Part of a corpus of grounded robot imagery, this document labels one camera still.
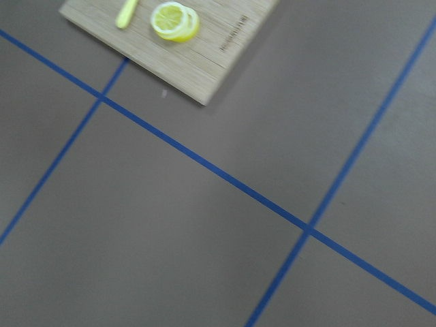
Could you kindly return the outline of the yellow plastic knife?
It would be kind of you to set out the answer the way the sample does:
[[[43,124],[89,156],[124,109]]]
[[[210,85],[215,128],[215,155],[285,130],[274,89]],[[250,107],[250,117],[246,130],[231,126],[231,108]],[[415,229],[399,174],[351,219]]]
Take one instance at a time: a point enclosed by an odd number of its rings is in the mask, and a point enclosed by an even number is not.
[[[126,29],[134,15],[139,0],[126,0],[116,16],[115,25],[118,29]]]

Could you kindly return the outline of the yellow lemon slices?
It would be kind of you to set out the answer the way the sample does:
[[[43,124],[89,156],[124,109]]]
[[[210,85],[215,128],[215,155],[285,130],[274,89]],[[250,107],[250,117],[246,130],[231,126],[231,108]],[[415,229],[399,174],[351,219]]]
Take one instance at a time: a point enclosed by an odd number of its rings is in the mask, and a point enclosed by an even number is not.
[[[200,17],[190,7],[168,1],[153,10],[151,26],[160,38],[183,43],[196,36],[200,28]]]

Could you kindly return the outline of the bamboo cutting board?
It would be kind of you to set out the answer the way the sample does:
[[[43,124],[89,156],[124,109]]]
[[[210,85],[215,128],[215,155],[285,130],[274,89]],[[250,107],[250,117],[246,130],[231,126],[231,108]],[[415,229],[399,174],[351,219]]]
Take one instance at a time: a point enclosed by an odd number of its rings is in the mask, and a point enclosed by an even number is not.
[[[200,28],[189,41],[160,38],[151,26],[159,1],[140,1],[126,29],[115,25],[122,1],[66,1],[60,14],[202,105],[207,105],[276,8],[277,1],[183,1]]]

